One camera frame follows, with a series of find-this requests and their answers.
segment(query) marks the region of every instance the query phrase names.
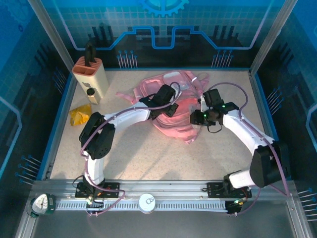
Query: glass wall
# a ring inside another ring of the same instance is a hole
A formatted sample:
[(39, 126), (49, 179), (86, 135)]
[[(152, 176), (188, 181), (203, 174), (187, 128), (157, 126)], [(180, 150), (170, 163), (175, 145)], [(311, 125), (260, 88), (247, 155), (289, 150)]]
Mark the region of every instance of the glass wall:
[(68, 71), (27, 1), (0, 0), (0, 231), (13, 237)]
[(105, 67), (250, 67), (284, 0), (44, 0), (74, 61)]
[(317, 2), (298, 0), (258, 75), (299, 191), (317, 189)]

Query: beige table surface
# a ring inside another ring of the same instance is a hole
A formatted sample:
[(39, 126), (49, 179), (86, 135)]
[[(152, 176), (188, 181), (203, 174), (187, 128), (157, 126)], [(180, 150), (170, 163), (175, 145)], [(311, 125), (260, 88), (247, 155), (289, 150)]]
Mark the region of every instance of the beige table surface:
[[(117, 98), (115, 93), (132, 93), (132, 89), (140, 80), (161, 73), (162, 71), (106, 71), (110, 87), (101, 103), (92, 106), (93, 112), (109, 114), (130, 106), (128, 101)], [(209, 74), (209, 86), (219, 82), (234, 82), (242, 86), (249, 96), (249, 103), (243, 113), (255, 126), (263, 130), (246, 71), (194, 70), (193, 73)], [(239, 89), (233, 86), (217, 88), (225, 102), (234, 102), (237, 106), (245, 102), (245, 97)], [(88, 102), (78, 84), (71, 109)], [(79, 156), (78, 140), (84, 125), (71, 126), (69, 121), (68, 116), (51, 179), (74, 179), (84, 172), (84, 159)], [(203, 127), (197, 140), (188, 145), (180, 139), (165, 136), (154, 128), (150, 121), (145, 121), (116, 133), (112, 149), (105, 158), (104, 174), (106, 179), (222, 179), (228, 173), (248, 167), (251, 158), (249, 150), (226, 128), (217, 134), (211, 134)]]

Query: yellow cloth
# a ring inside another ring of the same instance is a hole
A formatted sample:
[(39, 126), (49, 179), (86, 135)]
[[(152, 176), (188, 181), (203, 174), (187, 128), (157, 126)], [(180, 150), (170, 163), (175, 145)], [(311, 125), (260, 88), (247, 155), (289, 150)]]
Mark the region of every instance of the yellow cloth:
[(75, 108), (74, 110), (71, 110), (69, 114), (71, 125), (80, 125), (86, 123), (92, 114), (91, 105), (86, 104), (81, 107)]

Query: white cap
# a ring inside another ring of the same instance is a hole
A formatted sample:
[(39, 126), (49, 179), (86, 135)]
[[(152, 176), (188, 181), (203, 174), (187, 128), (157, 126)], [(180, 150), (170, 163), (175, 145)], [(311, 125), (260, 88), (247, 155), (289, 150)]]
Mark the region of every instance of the white cap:
[(149, 193), (142, 194), (139, 198), (139, 208), (143, 213), (151, 213), (155, 209), (155, 198)]

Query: pink backpack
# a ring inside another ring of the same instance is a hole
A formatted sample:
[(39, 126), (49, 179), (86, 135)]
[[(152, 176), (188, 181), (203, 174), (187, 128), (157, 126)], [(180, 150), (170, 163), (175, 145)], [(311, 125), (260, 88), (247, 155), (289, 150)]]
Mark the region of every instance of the pink backpack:
[(134, 98), (122, 93), (116, 96), (130, 101), (132, 104), (141, 98), (156, 93), (164, 84), (170, 85), (178, 82), (181, 86), (182, 94), (177, 99), (178, 108), (173, 117), (165, 114), (159, 115), (153, 120), (153, 125), (167, 136), (182, 138), (186, 143), (193, 142), (199, 129), (190, 124), (191, 108), (199, 109), (198, 99), (204, 92), (204, 87), (209, 82), (207, 75), (203, 80), (199, 80), (191, 71), (171, 71), (151, 78), (143, 79), (133, 90)]

